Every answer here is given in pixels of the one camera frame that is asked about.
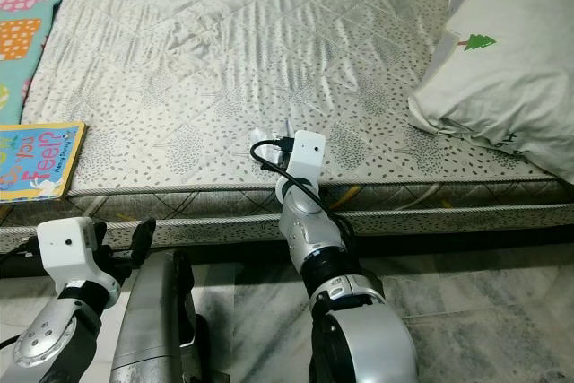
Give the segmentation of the white plastic wrapper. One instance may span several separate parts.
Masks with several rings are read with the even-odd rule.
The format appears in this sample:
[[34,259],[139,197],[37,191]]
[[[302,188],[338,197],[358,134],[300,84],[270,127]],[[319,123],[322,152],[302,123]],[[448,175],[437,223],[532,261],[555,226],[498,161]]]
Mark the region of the white plastic wrapper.
[[292,143],[292,123],[290,119],[285,119],[278,126],[269,128],[256,127],[251,130],[249,138],[253,145],[250,150],[258,159],[265,159],[279,169],[286,170],[290,162]]

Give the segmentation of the white pillow with green tree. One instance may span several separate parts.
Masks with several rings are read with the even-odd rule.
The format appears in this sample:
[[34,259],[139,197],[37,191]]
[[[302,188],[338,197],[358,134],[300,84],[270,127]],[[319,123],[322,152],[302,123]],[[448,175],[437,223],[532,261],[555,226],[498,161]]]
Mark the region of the white pillow with green tree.
[[414,127],[574,183],[574,0],[448,0]]

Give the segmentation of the grey quilted spotted mattress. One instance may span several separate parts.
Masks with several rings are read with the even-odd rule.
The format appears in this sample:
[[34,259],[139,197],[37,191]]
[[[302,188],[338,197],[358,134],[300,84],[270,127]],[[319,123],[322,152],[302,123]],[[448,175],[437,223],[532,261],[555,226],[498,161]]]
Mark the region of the grey quilted spotted mattress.
[[250,145],[327,138],[321,197],[360,236],[574,224],[574,186],[500,151],[427,134],[407,96],[448,0],[63,0],[25,124],[87,126],[68,195],[3,206],[1,248],[90,216],[125,247],[280,238],[276,176]]

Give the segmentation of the teal blanket with colourful patches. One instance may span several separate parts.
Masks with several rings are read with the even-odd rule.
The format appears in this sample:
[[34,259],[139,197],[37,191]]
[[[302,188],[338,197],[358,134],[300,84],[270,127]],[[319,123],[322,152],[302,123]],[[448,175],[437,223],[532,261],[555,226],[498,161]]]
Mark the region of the teal blanket with colourful patches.
[[0,124],[20,124],[55,11],[62,0],[0,0]]

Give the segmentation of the colourful children's picture book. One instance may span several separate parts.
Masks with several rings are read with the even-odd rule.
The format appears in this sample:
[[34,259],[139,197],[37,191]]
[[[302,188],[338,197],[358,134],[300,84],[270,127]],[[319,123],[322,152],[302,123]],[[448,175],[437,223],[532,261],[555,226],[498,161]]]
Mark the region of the colourful children's picture book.
[[1,125],[0,202],[63,197],[86,129],[85,122]]

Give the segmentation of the silver robot left leg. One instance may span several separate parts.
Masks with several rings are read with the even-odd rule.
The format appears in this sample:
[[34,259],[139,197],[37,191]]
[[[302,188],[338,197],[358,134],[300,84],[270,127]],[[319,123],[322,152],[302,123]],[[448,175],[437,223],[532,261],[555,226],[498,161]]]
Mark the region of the silver robot left leg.
[[152,253],[135,274],[110,383],[201,383],[192,268],[183,251]]

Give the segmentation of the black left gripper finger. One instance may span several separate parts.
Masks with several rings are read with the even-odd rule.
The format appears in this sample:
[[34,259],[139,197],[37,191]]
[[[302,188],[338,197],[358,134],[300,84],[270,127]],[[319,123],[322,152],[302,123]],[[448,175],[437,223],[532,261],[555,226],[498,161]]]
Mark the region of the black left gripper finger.
[[155,219],[148,218],[140,222],[133,231],[131,244],[131,263],[143,263],[152,247],[155,232]]

